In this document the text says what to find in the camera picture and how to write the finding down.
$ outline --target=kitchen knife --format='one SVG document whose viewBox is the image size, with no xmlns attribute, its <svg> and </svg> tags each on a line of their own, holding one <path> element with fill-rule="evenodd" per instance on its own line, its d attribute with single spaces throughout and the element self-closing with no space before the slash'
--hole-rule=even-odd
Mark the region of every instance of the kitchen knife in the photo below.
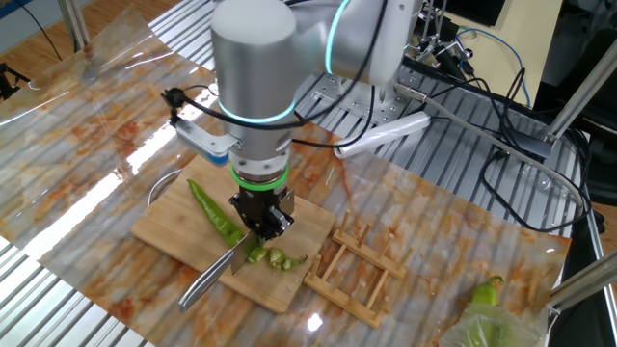
<svg viewBox="0 0 617 347">
<path fill-rule="evenodd" d="M 186 312 L 203 293 L 210 289 L 212 284 L 225 272 L 229 265 L 231 265 L 231 273 L 235 275 L 246 262 L 249 253 L 257 246 L 259 246 L 259 237 L 254 232 L 249 232 L 232 249 L 225 252 L 182 295 L 178 302 L 180 312 Z"/>
</svg>

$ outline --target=white cable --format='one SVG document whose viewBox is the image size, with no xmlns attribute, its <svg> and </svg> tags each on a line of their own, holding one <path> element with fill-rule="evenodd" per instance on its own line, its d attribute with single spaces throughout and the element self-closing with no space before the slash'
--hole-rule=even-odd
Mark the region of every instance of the white cable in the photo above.
<svg viewBox="0 0 617 347">
<path fill-rule="evenodd" d="M 508 153 L 510 153 L 510 154 L 514 155 L 515 157 L 521 159 L 525 163 L 527 163 L 527 164 L 531 165 L 532 167 L 537 168 L 541 172 L 547 174 L 550 178 L 552 178 L 552 179 L 558 181 L 559 183 L 563 184 L 568 189 L 570 194 L 573 195 L 573 197 L 575 199 L 575 202 L 577 203 L 577 206 L 580 207 L 580 208 L 577 209 L 577 217 L 582 214 L 582 211 L 584 209 L 584 201 L 582 199 L 582 196 L 578 192 L 578 188 L 575 187 L 572 183 L 570 183 L 562 175 L 560 175 L 559 173 L 556 173 L 554 170 L 552 170 L 552 169 L 550 169 L 550 168 L 548 168 L 548 167 L 538 163 L 537 161 L 529 158 L 528 156 L 526 156 L 526 155 L 516 151 L 512 147 L 506 145 L 505 143 L 503 143 L 500 140 L 494 138 L 493 136 L 485 133 L 484 131 L 476 128 L 475 126 L 472 126 L 471 124 L 467 123 L 466 121 L 461 120 L 455 114 L 450 112 L 448 109 L 443 107 L 439 102 L 433 100 L 432 98 L 426 97 L 425 102 L 427 104 L 429 104 L 429 105 L 435 106 L 446 117 L 450 118 L 455 123 L 461 125 L 462 127 L 467 129 L 468 131 L 474 133 L 475 135 L 479 136 L 480 138 L 482 138 L 484 140 L 487 140 L 488 142 L 490 142 L 491 144 L 495 145 L 496 147 L 499 147 L 499 148 L 507 151 Z"/>
</svg>

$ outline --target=green pepper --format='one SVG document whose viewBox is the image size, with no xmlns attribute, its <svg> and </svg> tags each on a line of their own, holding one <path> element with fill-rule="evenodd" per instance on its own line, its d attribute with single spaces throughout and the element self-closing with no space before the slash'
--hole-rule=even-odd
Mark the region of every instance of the green pepper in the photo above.
<svg viewBox="0 0 617 347">
<path fill-rule="evenodd" d="M 307 258 L 309 258 L 308 255 L 305 255 L 305 257 L 300 259 L 300 260 L 294 260 L 294 259 L 286 258 L 285 261 L 282 263 L 281 268 L 284 271 L 289 271 L 289 270 L 291 270 L 292 267 L 298 266 L 298 265 L 304 263 L 305 261 L 307 261 Z"/>
<path fill-rule="evenodd" d="M 499 280 L 503 284 L 501 276 L 493 276 L 486 282 L 478 285 L 471 295 L 471 303 L 486 304 L 491 306 L 497 305 L 497 290 L 493 287 L 493 282 Z M 471 342 L 471 346 L 467 344 L 465 347 L 473 346 L 500 346 L 499 339 L 503 335 L 503 328 L 490 320 L 481 320 L 479 326 L 469 328 L 467 338 Z"/>
<path fill-rule="evenodd" d="M 270 250 L 270 253 L 268 253 L 268 263 L 270 263 L 270 266 L 276 269 L 281 269 L 284 262 L 285 254 L 280 249 Z"/>
<path fill-rule="evenodd" d="M 489 280 L 475 288 L 473 294 L 471 295 L 471 302 L 496 306 L 497 290 L 493 287 L 493 282 L 495 280 L 499 280 L 499 284 L 503 284 L 503 278 L 501 276 L 493 276 L 489 278 Z"/>
<path fill-rule="evenodd" d="M 261 259 L 263 259 L 267 254 L 268 254 L 268 250 L 264 249 L 263 247 L 255 247 L 249 253 L 248 260 L 250 263 L 255 264 L 259 262 Z"/>
<path fill-rule="evenodd" d="M 242 229 L 234 224 L 231 219 L 223 212 L 214 200 L 212 200 L 203 189 L 192 179 L 187 179 L 191 193 L 201 206 L 205 216 L 208 218 L 212 226 L 216 229 L 216 232 L 223 237 L 223 240 L 230 246 L 235 246 L 242 237 L 244 232 Z"/>
</svg>

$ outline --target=bamboo cutting board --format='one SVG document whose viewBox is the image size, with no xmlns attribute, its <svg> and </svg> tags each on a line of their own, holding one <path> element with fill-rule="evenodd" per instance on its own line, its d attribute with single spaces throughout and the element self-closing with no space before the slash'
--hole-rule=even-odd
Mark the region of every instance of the bamboo cutting board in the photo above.
<svg viewBox="0 0 617 347">
<path fill-rule="evenodd" d="M 234 223 L 243 226 L 240 216 L 228 203 L 238 190 L 229 167 L 215 167 L 197 156 L 135 222 L 131 231 L 135 237 L 202 272 L 228 250 L 228 245 L 193 198 L 187 178 L 198 182 Z M 306 254 L 308 260 L 304 264 L 285 272 L 273 269 L 267 260 L 247 263 L 235 276 L 228 269 L 219 281 L 276 313 L 286 311 L 335 223 L 334 214 L 297 197 L 293 218 L 295 223 L 266 247 L 280 248 L 294 258 Z"/>
</svg>

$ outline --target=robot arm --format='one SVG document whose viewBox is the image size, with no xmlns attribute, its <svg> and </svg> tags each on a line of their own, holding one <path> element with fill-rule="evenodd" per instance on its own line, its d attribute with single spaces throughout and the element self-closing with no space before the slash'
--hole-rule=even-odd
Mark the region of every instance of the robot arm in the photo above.
<svg viewBox="0 0 617 347">
<path fill-rule="evenodd" d="M 296 90 L 311 73 L 358 75 L 382 11 L 360 81 L 385 84 L 399 67 L 421 7 L 421 0 L 312 0 L 292 7 L 279 0 L 226 0 L 211 24 L 219 106 L 243 123 L 293 122 Z M 226 122 L 226 135 L 212 137 L 196 126 L 173 123 L 184 143 L 214 157 L 215 164 L 224 164 L 228 150 L 239 186 L 229 202 L 251 231 L 267 240 L 293 223 L 293 197 L 287 192 L 290 129 Z"/>
</svg>

